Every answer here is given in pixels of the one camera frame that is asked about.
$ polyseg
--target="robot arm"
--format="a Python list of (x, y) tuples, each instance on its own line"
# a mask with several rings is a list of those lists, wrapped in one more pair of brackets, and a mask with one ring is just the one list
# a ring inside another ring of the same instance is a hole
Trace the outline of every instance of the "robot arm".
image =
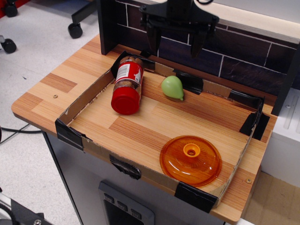
[[(210, 4), (213, 0), (200, 2)], [(141, 25), (146, 29), (150, 48), (158, 51), (162, 30), (189, 33), (192, 36), (191, 55), (197, 57), (206, 39), (212, 37), (219, 18), (201, 10), (193, 0), (167, 0), (143, 5)]]

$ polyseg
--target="gray floor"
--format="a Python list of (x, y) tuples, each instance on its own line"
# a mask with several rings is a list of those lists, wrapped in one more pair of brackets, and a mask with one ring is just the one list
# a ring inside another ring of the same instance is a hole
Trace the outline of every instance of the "gray floor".
[[(96, 13), (81, 23), (79, 39), (68, 33), (71, 14), (85, 4), (84, 0), (31, 0), (16, 17), (0, 19), (0, 35), (17, 45), (13, 54), (0, 50), (0, 126), (26, 125), (11, 112), (13, 102), (99, 33)], [(2, 132), (2, 140), (10, 134)], [(42, 134), (18, 134), (0, 145), (0, 187), (3, 194), (43, 212), (55, 225), (79, 224)]]

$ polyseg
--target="button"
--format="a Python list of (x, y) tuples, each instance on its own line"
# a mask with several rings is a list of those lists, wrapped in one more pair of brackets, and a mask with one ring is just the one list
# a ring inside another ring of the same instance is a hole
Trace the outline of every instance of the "button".
[(123, 211), (127, 212), (127, 206), (118, 201), (118, 207)]
[(137, 218), (137, 219), (142, 219), (142, 216), (140, 213), (138, 213), (137, 211), (131, 209), (131, 215), (134, 217), (134, 218)]
[(105, 199), (110, 202), (111, 204), (114, 204), (114, 199), (113, 197), (109, 196), (108, 194), (105, 194), (104, 193), (104, 196), (105, 196)]

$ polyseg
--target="green pear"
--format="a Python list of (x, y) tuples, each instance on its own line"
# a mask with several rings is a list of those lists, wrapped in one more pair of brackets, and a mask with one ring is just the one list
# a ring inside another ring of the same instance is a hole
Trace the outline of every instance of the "green pear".
[(178, 98), (183, 101), (183, 87), (181, 80), (176, 76), (169, 76), (161, 83), (165, 95), (171, 98)]

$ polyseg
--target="screw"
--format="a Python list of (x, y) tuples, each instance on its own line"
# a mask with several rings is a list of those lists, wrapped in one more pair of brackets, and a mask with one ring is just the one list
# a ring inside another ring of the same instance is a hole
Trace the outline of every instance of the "screw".
[(42, 221), (37, 219), (36, 221), (34, 221), (33, 225), (42, 225)]

